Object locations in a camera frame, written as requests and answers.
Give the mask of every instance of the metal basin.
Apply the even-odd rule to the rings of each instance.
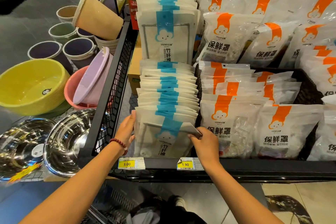
[[[59,121],[44,144],[43,159],[53,174],[72,177],[80,168],[77,166],[79,149],[84,147],[95,109],[73,112]]]
[[[29,118],[0,135],[1,181],[43,161],[43,144],[55,124],[45,118]]]

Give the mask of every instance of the hand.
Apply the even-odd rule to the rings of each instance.
[[[127,116],[123,120],[123,122],[120,124],[118,131],[115,134],[115,138],[122,141],[127,148],[130,146],[135,138],[135,135],[131,136],[131,134],[134,130],[133,126],[135,123],[136,114],[137,112],[135,110],[132,110],[131,115]]]
[[[213,165],[220,165],[218,138],[210,130],[204,127],[199,127],[197,130],[202,134],[200,140],[191,134],[189,134],[188,137],[195,146],[197,156],[203,168],[207,170]]]

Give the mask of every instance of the red beaded bracelet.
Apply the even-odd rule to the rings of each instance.
[[[127,154],[127,147],[126,147],[126,144],[124,144],[122,141],[120,141],[120,140],[118,140],[118,139],[116,139],[116,138],[112,138],[112,139],[110,140],[110,142],[117,142],[118,144],[120,144],[120,145],[124,148],[125,152],[124,152],[124,154],[123,154],[122,156],[125,156],[125,155]]]

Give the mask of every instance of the gray tile floor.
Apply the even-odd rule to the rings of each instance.
[[[0,17],[0,73],[28,60],[28,49],[50,39],[48,29],[59,23],[56,11],[66,5],[77,5],[79,0],[26,0],[11,14]],[[128,115],[129,104],[123,115]],[[0,133],[20,117],[0,109]],[[167,199],[180,195],[187,202],[187,210],[197,213],[208,224],[236,223],[228,206],[213,184],[153,184],[110,181],[134,203],[144,200],[144,189]],[[10,187],[0,186],[1,223],[16,224],[36,205],[42,202],[61,183],[26,182]],[[244,185],[257,199],[266,205],[260,184]]]

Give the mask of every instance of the basket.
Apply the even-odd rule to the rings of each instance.
[[[115,55],[107,75],[105,86],[101,94],[95,117],[93,119],[85,146],[80,149],[77,164],[83,168],[99,151],[113,138],[118,123],[122,98],[127,81],[127,68],[135,46],[138,31],[132,29],[130,18],[124,21],[124,27]],[[270,72],[283,72],[281,69],[263,69]],[[197,76],[198,97],[201,98],[202,89],[198,68]],[[302,70],[296,70],[293,77],[302,81],[296,103],[317,104],[321,103],[321,95],[316,92],[316,87],[309,81]],[[202,117],[196,119],[200,124]],[[302,150],[300,159],[307,158],[311,149],[309,143]],[[119,179],[140,182],[212,182],[205,171],[177,171],[179,158],[144,158],[145,170],[120,170],[116,162],[108,175]],[[301,160],[270,160],[270,159],[220,159],[221,165],[239,182],[298,182],[298,181],[330,181],[336,180],[335,162],[308,162]]]

